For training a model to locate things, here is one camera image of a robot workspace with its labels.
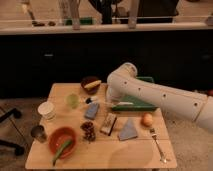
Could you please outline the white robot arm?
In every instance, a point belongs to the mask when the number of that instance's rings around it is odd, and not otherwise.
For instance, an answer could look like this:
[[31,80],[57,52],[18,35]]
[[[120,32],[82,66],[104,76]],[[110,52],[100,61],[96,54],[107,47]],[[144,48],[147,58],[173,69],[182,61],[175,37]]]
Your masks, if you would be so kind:
[[118,103],[124,95],[178,114],[213,133],[213,97],[137,79],[138,70],[126,62],[107,77],[106,100]]

